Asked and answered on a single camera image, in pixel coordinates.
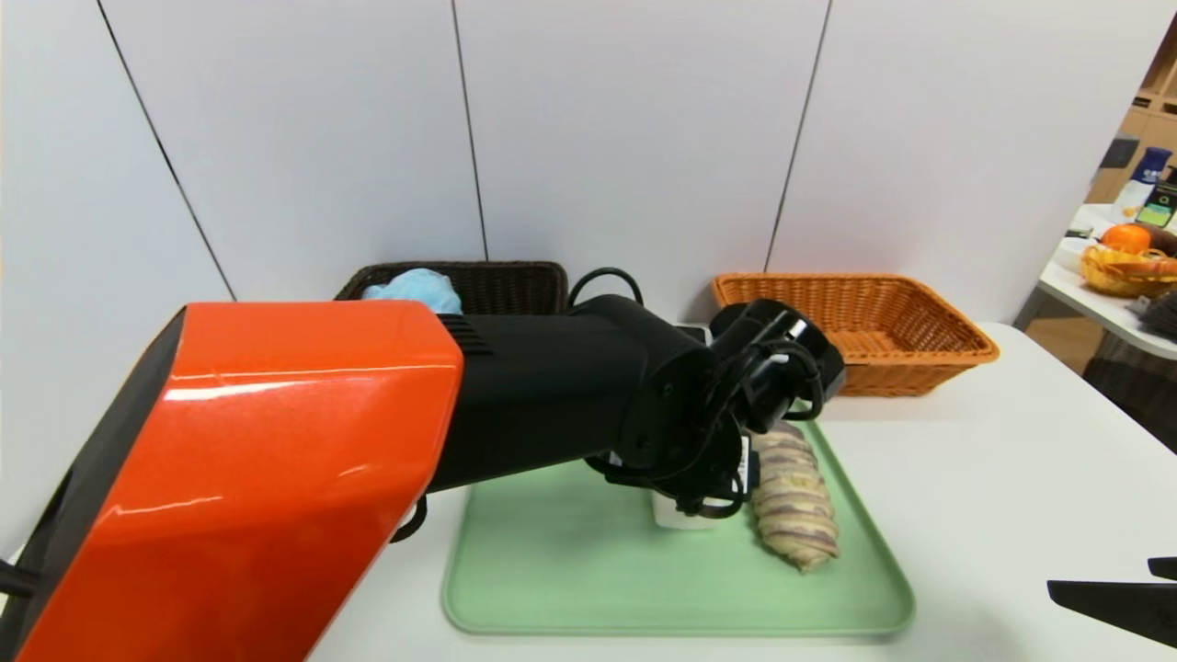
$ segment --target floor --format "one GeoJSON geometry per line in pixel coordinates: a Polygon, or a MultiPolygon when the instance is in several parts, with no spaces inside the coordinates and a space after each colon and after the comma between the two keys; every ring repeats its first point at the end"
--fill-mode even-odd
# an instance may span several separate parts
{"type": "Polygon", "coordinates": [[[1030,323],[1026,336],[1077,375],[1096,353],[1103,327],[1085,317],[1042,317],[1030,323]]]}

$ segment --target bottle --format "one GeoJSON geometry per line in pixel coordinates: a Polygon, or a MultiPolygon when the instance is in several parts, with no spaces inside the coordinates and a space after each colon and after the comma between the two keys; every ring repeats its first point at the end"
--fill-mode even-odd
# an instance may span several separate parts
{"type": "Polygon", "coordinates": [[[1116,201],[1112,203],[1111,216],[1108,220],[1116,224],[1131,223],[1136,214],[1141,213],[1141,207],[1149,199],[1149,194],[1157,185],[1161,171],[1165,168],[1165,164],[1172,154],[1169,150],[1161,147],[1144,150],[1144,157],[1141,158],[1141,163],[1136,164],[1132,178],[1124,184],[1116,201]]]}
{"type": "Polygon", "coordinates": [[[1157,181],[1149,199],[1141,207],[1141,213],[1136,214],[1136,220],[1165,227],[1172,220],[1173,211],[1177,211],[1177,166],[1169,166],[1169,174],[1164,181],[1157,181]]]}

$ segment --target green tray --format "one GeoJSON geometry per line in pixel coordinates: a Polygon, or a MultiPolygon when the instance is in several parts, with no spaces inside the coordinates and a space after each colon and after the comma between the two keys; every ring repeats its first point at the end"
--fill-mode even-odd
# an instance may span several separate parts
{"type": "Polygon", "coordinates": [[[443,587],[459,629],[494,635],[857,636],[907,625],[916,601],[820,431],[842,558],[802,576],[751,508],[718,529],[654,524],[646,490],[574,462],[476,485],[443,587]]]}

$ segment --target fruit basket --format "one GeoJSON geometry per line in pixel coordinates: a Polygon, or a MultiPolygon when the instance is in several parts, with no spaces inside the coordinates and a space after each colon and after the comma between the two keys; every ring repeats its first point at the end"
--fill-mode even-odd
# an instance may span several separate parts
{"type": "Polygon", "coordinates": [[[1079,258],[1088,287],[1112,297],[1159,297],[1177,287],[1177,259],[1157,250],[1143,253],[1089,246],[1079,258]]]}

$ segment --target taro root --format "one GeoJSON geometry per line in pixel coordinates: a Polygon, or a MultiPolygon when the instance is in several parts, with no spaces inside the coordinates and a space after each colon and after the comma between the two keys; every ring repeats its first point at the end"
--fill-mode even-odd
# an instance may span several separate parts
{"type": "Polygon", "coordinates": [[[838,525],[813,448],[800,430],[780,423],[753,435],[760,486],[752,490],[760,539],[803,574],[837,557],[838,525]]]}

